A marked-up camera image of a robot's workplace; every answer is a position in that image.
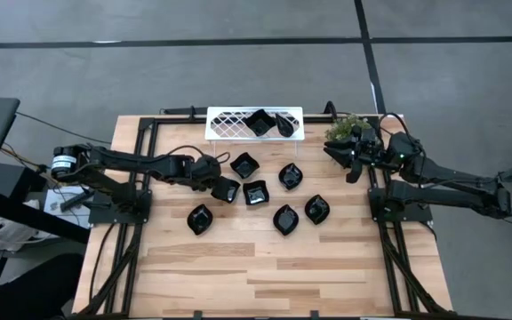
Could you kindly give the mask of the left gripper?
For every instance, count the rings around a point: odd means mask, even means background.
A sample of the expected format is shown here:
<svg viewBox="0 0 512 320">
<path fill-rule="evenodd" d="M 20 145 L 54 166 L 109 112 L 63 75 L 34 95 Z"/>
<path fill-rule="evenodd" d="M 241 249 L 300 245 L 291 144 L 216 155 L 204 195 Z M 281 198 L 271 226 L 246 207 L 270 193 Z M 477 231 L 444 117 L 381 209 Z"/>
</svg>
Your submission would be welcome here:
<svg viewBox="0 0 512 320">
<path fill-rule="evenodd" d="M 211 190 L 223 178 L 219 161 L 212 156 L 200 156 L 192 164 L 192 181 L 194 190 L 203 192 Z"/>
</svg>

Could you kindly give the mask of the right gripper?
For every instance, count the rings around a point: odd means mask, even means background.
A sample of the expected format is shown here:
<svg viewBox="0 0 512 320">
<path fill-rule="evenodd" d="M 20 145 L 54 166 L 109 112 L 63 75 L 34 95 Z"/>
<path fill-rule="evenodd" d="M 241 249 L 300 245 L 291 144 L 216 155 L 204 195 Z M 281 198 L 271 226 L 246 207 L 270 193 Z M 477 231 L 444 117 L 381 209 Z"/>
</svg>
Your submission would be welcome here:
<svg viewBox="0 0 512 320">
<path fill-rule="evenodd" d="M 352 136 L 326 141 L 324 146 L 335 148 L 324 152 L 343 168 L 380 165 L 385 151 L 377 130 L 360 126 L 353 127 Z"/>
</svg>

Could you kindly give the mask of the black square wavy mini plate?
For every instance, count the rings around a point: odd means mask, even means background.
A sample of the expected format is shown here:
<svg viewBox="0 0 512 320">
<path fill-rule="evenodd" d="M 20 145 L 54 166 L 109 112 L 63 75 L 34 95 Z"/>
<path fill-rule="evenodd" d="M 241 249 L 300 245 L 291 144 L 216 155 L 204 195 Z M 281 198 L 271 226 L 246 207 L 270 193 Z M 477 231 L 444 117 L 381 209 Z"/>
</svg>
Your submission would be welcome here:
<svg viewBox="0 0 512 320">
<path fill-rule="evenodd" d="M 249 153 L 244 152 L 230 163 L 230 167 L 240 178 L 247 179 L 260 165 Z"/>
<path fill-rule="evenodd" d="M 232 204 L 236 199 L 238 189 L 240 189 L 240 184 L 236 180 L 221 176 L 216 179 L 212 187 L 211 196 L 228 204 Z"/>
<path fill-rule="evenodd" d="M 256 180 L 243 184 L 244 199 L 247 205 L 267 203 L 269 192 L 266 181 Z"/>
<path fill-rule="evenodd" d="M 264 109 L 258 109 L 243 122 L 257 137 L 263 136 L 276 126 L 276 120 Z"/>
</svg>

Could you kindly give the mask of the black leaf-shaped mini plate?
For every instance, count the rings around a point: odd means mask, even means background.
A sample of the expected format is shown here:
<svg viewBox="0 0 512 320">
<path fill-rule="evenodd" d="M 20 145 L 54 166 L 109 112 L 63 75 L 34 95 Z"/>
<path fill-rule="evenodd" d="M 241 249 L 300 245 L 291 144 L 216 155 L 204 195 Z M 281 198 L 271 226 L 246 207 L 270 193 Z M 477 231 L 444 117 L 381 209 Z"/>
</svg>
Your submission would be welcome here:
<svg viewBox="0 0 512 320">
<path fill-rule="evenodd" d="M 203 234 L 211 226 L 212 221 L 212 212 L 204 204 L 198 205 L 187 217 L 188 227 L 196 236 Z"/>
<path fill-rule="evenodd" d="M 330 214 L 330 205 L 320 196 L 312 196 L 305 205 L 306 216 L 315 224 L 321 224 Z"/>
<path fill-rule="evenodd" d="M 295 163 L 290 163 L 278 173 L 278 179 L 286 190 L 292 190 L 301 184 L 303 172 Z"/>
<path fill-rule="evenodd" d="M 299 215 L 291 208 L 290 205 L 285 204 L 278 209 L 273 217 L 273 224 L 275 228 L 283 235 L 288 236 L 298 226 Z"/>
</svg>

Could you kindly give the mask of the black teardrop mini plate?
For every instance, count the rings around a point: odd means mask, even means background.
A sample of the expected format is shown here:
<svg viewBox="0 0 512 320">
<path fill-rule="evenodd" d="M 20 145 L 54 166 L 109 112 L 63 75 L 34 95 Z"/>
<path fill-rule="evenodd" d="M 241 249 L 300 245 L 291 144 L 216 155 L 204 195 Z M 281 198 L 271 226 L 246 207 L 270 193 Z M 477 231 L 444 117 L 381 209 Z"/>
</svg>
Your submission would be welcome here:
<svg viewBox="0 0 512 320">
<path fill-rule="evenodd" d="M 276 127 L 279 134 L 285 138 L 291 138 L 294 134 L 294 128 L 292 122 L 288 117 L 283 116 L 279 113 L 275 114 L 276 118 Z"/>
</svg>

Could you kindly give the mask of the green potted plant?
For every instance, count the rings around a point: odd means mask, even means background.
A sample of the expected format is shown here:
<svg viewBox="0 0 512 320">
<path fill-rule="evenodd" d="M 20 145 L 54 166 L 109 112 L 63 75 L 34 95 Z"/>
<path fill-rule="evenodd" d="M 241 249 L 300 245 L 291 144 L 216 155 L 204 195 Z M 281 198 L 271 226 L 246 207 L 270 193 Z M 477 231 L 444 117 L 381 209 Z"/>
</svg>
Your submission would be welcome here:
<svg viewBox="0 0 512 320">
<path fill-rule="evenodd" d="M 328 141 L 342 140 L 349 136 L 354 126 L 361 129 L 372 128 L 365 118 L 356 114 L 347 114 L 342 118 L 337 118 L 331 127 L 325 131 L 324 136 Z"/>
</svg>

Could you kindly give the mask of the white flat box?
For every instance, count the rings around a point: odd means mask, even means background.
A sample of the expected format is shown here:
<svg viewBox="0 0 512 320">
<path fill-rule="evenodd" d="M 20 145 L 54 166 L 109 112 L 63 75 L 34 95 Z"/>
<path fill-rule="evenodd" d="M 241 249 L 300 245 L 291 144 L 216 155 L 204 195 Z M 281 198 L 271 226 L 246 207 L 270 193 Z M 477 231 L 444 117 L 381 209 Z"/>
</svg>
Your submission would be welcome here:
<svg viewBox="0 0 512 320">
<path fill-rule="evenodd" d="M 80 227 L 88 228 L 90 226 L 88 221 L 90 210 L 86 206 L 76 204 L 65 211 L 62 211 L 60 208 L 61 204 L 82 193 L 83 189 L 81 187 L 51 188 L 46 193 L 44 211 L 60 219 L 77 224 Z"/>
</svg>

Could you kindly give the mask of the person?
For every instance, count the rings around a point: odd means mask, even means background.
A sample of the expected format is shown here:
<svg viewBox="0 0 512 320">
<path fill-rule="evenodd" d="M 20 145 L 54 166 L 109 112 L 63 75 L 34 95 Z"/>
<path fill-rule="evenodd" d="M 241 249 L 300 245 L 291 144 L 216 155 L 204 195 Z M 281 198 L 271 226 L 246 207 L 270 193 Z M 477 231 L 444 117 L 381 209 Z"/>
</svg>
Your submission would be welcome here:
<svg viewBox="0 0 512 320">
<path fill-rule="evenodd" d="M 0 286 L 0 320 L 48 320 L 62 316 L 76 295 L 84 257 L 63 253 Z"/>
</svg>

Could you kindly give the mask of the white bag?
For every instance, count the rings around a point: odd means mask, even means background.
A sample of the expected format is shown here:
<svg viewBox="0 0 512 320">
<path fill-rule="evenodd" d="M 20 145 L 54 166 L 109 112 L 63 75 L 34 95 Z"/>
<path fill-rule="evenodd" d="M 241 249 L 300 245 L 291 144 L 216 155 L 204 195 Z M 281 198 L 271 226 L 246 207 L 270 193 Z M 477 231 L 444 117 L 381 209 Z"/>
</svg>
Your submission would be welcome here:
<svg viewBox="0 0 512 320">
<path fill-rule="evenodd" d="M 16 252 L 27 244 L 43 242 L 46 236 L 31 227 L 0 218 L 0 251 Z"/>
</svg>

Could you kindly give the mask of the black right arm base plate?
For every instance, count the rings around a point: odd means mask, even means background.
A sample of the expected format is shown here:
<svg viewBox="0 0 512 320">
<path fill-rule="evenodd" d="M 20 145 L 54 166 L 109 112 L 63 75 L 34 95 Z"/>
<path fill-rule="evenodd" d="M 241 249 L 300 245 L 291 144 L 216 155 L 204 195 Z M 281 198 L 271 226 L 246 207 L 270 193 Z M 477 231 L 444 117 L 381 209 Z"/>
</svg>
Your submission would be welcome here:
<svg viewBox="0 0 512 320">
<path fill-rule="evenodd" d="M 400 204 L 391 200 L 384 188 L 368 190 L 372 219 L 378 222 L 418 221 L 430 222 L 433 217 L 429 207 L 422 204 Z"/>
</svg>

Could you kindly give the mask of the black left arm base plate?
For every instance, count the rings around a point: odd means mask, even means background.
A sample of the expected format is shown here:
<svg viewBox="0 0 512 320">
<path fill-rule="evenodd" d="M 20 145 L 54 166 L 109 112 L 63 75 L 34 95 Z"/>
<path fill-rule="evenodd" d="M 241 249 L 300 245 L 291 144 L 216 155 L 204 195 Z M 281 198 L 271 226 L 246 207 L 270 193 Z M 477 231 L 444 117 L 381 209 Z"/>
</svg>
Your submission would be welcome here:
<svg viewBox="0 0 512 320">
<path fill-rule="evenodd" d="M 115 204 L 111 198 L 100 192 L 84 205 L 90 209 L 88 221 L 91 224 L 141 224 L 148 221 L 152 204 L 150 191 L 138 190 L 137 202 L 130 207 Z"/>
</svg>

